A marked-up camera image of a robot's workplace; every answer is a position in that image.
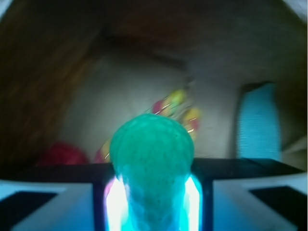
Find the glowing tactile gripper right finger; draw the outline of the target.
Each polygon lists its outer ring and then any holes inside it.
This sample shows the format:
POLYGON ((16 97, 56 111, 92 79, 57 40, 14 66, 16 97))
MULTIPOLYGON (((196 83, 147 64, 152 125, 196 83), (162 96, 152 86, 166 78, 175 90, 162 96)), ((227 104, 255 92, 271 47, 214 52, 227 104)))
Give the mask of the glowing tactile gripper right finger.
POLYGON ((201 159, 186 182, 186 231, 305 231, 307 173, 270 159, 201 159))

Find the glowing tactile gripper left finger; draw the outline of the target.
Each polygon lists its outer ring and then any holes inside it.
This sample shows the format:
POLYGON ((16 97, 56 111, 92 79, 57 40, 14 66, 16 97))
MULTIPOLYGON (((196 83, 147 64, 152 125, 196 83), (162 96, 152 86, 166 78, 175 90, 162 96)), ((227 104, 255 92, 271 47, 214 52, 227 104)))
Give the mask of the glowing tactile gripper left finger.
POLYGON ((44 166, 2 178, 0 228, 125 231, 124 186, 112 166, 44 166))

